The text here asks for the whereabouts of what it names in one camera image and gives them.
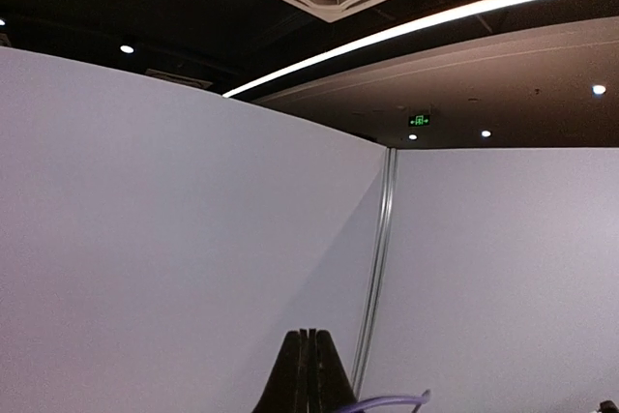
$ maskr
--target white wall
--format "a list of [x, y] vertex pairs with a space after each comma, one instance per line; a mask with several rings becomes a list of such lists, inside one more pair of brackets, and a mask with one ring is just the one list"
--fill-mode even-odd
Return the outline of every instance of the white wall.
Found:
[[0, 411], [251, 411], [285, 331], [350, 366], [384, 149], [0, 48]]
[[400, 154], [364, 395], [426, 413], [619, 400], [619, 150]]

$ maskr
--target recessed ceiling light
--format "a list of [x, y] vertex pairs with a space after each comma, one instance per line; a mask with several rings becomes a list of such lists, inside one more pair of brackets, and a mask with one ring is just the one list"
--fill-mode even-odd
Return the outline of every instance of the recessed ceiling light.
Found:
[[466, 18], [473, 15], [484, 14], [487, 12], [493, 12], [499, 9], [505, 9], [507, 7], [512, 7], [514, 5], [526, 4], [529, 2], [535, 2], [538, 0], [480, 0], [478, 2], [473, 2], [472, 4], [462, 5], [460, 7], [455, 7], [453, 9], [439, 12], [438, 14], [424, 16], [422, 18], [414, 19], [407, 23], [403, 23], [399, 26], [395, 26], [390, 29], [386, 29], [384, 31], [372, 34], [370, 36], [366, 36], [357, 41], [353, 41], [352, 43], [344, 44], [339, 47], [336, 47], [332, 50], [329, 50], [324, 53], [320, 53], [311, 58], [303, 60], [301, 62], [295, 63], [294, 65], [290, 65], [289, 67], [282, 68], [276, 72], [266, 74], [259, 79], [255, 79], [254, 81], [250, 81], [247, 84], [244, 84], [240, 87], [232, 89], [231, 91], [223, 94], [224, 97], [232, 97], [240, 94], [242, 92], [248, 91], [254, 87], [260, 86], [265, 82], [272, 81], [282, 76], [286, 76], [287, 74], [291, 74], [294, 72], [298, 72], [303, 68], [311, 67], [316, 65], [317, 63], [324, 62], [325, 60], [330, 60], [335, 57], [339, 57], [345, 53], [352, 52], [353, 50], [358, 50], [363, 47], [367, 47], [372, 44], [382, 43], [383, 41], [388, 41], [392, 38], [396, 38], [398, 36], [402, 36], [404, 34], [414, 33], [415, 31], [420, 31], [422, 29], [427, 29], [432, 26], [437, 26], [439, 24], [448, 23], [450, 21], [454, 21], [457, 19]]
[[593, 93], [596, 96], [601, 96], [601, 95], [603, 95], [606, 92], [606, 87], [602, 86], [602, 84], [596, 84], [591, 89], [593, 89]]

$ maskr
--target dark ceiling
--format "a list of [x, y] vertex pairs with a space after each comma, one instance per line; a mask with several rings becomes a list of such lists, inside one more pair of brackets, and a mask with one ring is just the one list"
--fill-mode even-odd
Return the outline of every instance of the dark ceiling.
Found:
[[[213, 82], [251, 79], [399, 23], [471, 0], [389, 0], [326, 23], [281, 0], [0, 0], [12, 46], [138, 74]], [[619, 0], [547, 0], [367, 47], [238, 96], [251, 102], [302, 82], [440, 45], [543, 25], [619, 15]], [[119, 51], [123, 38], [136, 52]]]

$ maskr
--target green exit sign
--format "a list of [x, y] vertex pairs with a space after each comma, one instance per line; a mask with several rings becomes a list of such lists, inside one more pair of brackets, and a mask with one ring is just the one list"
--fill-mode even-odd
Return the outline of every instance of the green exit sign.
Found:
[[415, 115], [408, 117], [409, 127], [429, 126], [429, 115]]

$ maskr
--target spotlight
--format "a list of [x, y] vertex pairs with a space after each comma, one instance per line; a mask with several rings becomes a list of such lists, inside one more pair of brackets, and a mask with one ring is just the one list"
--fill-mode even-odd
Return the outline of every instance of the spotlight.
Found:
[[602, 84], [596, 84], [591, 89], [596, 96], [602, 96], [606, 92], [606, 87], [602, 86]]

